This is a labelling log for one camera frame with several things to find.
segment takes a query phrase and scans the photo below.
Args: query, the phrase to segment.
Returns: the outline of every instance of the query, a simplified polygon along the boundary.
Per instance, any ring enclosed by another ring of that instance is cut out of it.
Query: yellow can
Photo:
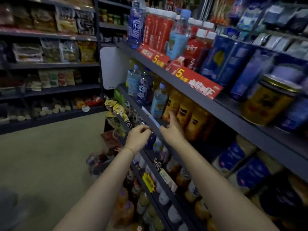
[[[254,124],[265,126],[290,105],[301,89],[300,85],[265,74],[244,103],[241,109],[242,117]]]

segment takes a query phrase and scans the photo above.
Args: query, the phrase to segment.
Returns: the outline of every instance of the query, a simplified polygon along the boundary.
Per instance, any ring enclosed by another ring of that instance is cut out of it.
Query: water bottle
[[[133,49],[137,49],[142,42],[145,17],[145,0],[133,0],[128,21],[128,43]]]
[[[128,94],[132,97],[137,97],[140,85],[141,73],[139,66],[134,65],[134,70],[128,77]]]
[[[145,67],[145,71],[141,74],[139,91],[137,96],[137,102],[143,105],[147,105],[151,101],[153,87],[153,78],[151,76],[151,70]]]
[[[154,91],[153,102],[151,106],[151,114],[154,118],[160,118],[165,107],[168,95],[166,85],[161,82],[159,88]]]
[[[181,18],[175,22],[171,28],[170,39],[167,46],[167,56],[174,60],[178,58],[184,51],[190,36],[191,28],[188,23],[191,11],[183,9]]]

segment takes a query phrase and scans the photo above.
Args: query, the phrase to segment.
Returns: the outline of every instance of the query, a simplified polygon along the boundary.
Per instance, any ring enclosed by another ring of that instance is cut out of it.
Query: floor
[[[33,208],[14,231],[52,230],[85,194],[93,182],[85,159],[105,148],[105,117],[97,113],[0,136],[0,186]]]

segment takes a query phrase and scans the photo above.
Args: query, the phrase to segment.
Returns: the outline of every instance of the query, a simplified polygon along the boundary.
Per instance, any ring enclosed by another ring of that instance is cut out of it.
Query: forearm
[[[185,163],[220,231],[278,230],[186,140],[181,141],[175,150]]]
[[[130,150],[122,150],[53,231],[105,230],[133,158]]]

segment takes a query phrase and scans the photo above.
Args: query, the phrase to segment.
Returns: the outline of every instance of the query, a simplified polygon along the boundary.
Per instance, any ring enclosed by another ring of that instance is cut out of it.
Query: hand
[[[129,148],[133,151],[134,155],[144,147],[148,138],[152,134],[150,128],[146,125],[138,125],[129,131],[125,146],[123,148]]]
[[[179,123],[179,121],[176,119],[176,116],[172,111],[169,111],[170,116],[170,124],[168,125],[168,128],[165,128],[164,126],[161,126],[159,128],[161,134],[163,135],[166,142],[173,148],[175,146],[179,145],[180,142],[184,141],[184,131]]]

